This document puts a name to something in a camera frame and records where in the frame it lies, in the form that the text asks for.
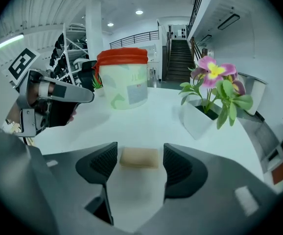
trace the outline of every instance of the black office chair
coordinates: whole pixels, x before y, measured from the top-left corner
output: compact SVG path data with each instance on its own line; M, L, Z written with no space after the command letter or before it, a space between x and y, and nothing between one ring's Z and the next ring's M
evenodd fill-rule
M82 87L94 92L93 79L94 70L93 66L97 63L96 60L82 63L82 70L77 73L77 77L82 83Z

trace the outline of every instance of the white flower pot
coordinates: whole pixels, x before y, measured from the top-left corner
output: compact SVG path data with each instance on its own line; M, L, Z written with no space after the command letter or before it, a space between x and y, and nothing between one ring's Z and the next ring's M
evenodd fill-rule
M97 96L104 96L104 89L103 89L103 87L101 87L99 89L94 88L94 94L97 95Z
M206 133L214 121L217 121L216 115L216 118L212 120L209 116L197 109L197 106L200 106L201 104L202 100L194 100L186 102L183 105L184 127L196 140ZM213 111L213 114L216 113L217 115L221 112L221 108L215 104L211 106L210 110Z

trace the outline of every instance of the white table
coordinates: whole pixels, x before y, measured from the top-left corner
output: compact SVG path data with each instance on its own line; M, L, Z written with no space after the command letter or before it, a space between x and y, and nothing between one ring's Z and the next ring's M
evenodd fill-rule
M113 141L118 142L120 149L124 146L158 149L161 157L158 170L137 171L117 165L108 180L115 226L127 231L134 231L162 205L166 182L162 157L166 142L232 159L263 181L255 149L238 119L233 127L227 121L220 130L214 123L201 139L195 140L179 119L181 97L178 93L177 90L148 88L148 101L130 110L111 109L104 97L95 97L92 103L77 108L73 122L43 131L34 138L35 144L43 154Z

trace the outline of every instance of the small green plant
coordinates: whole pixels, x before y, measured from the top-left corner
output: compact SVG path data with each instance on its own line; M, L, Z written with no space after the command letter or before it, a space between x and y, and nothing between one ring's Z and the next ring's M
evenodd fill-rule
M96 76L94 76L94 79L93 79L93 86L96 90L102 88L102 82L101 82L101 78L100 76L98 75L98 79L99 79L99 82L97 81L96 79Z
M180 93L188 93L182 98L181 105L189 95L197 95L201 98L202 107L206 114L217 99L222 102L222 110L217 119L217 128L220 129L229 117L230 125L233 126L237 110L241 108L250 110L253 106L253 99L245 94L245 87L237 79L237 70L233 64L216 65L216 61L205 56L198 61L195 69L190 69L193 78L193 85L190 83L180 84L183 89ZM200 86L207 88L207 98L204 99L199 91Z

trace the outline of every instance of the staircase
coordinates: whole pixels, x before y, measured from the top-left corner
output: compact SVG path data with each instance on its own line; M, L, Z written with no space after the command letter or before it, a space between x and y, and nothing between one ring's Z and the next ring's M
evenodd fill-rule
M189 82L190 70L194 67L189 45L186 40L172 40L167 81Z

